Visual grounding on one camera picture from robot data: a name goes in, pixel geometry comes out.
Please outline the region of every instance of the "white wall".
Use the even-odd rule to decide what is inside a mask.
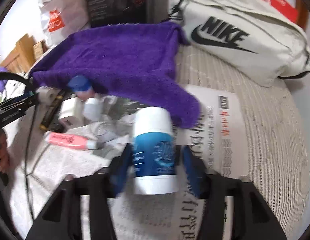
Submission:
[[[17,0],[7,13],[0,25],[0,62],[26,33],[37,42],[44,39],[38,0]]]

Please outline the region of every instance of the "white phone charger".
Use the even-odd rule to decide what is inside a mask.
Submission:
[[[84,126],[83,107],[84,104],[79,98],[63,101],[58,121],[68,129]]]

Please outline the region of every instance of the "newspaper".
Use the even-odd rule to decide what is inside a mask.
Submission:
[[[223,176],[239,178],[247,175],[247,140],[245,125],[239,100],[235,94],[196,86],[185,89],[201,102],[201,115],[198,124],[189,130],[173,128],[175,142],[178,145],[190,145],[194,154],[201,157],[207,167],[213,167]],[[17,136],[9,140],[11,152],[16,156],[20,146],[24,145],[26,127],[31,115],[24,117],[14,125]],[[33,134],[39,133],[35,124]],[[70,131],[89,138],[94,138],[89,127],[80,127]],[[76,177],[94,173],[109,164],[110,159],[122,152],[131,138],[125,135],[105,145],[102,151],[78,151],[54,145],[47,145],[39,140],[29,157],[28,168],[31,172],[29,183],[35,216],[39,214],[53,190],[67,173]],[[15,172],[15,182],[10,193],[12,218],[16,228],[25,238],[31,227],[31,219],[26,205],[25,188],[21,164]],[[114,227],[119,240],[191,240],[196,239],[204,209],[204,201],[194,197],[182,165],[176,167],[179,180],[179,192],[165,195],[135,195],[133,193],[133,173],[124,191],[116,199],[109,199],[109,207]],[[82,197],[82,232],[83,239],[90,239],[89,197]],[[230,238],[232,226],[232,199],[225,199],[224,239]]]

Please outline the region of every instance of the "white bottle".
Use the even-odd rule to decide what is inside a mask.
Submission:
[[[135,194],[178,191],[172,123],[164,108],[147,107],[136,113],[133,167]]]
[[[103,103],[99,98],[88,98],[85,102],[83,115],[90,121],[98,122],[101,119]]]

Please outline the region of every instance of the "purple towel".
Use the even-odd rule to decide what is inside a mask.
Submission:
[[[7,72],[5,67],[0,67],[0,72]],[[8,80],[0,80],[0,92],[2,93],[5,90],[5,86]]]
[[[199,103],[175,83],[175,55],[186,44],[179,25],[125,24],[70,35],[31,70],[35,86],[66,88],[77,75],[94,90],[158,106],[182,128],[196,124]]]

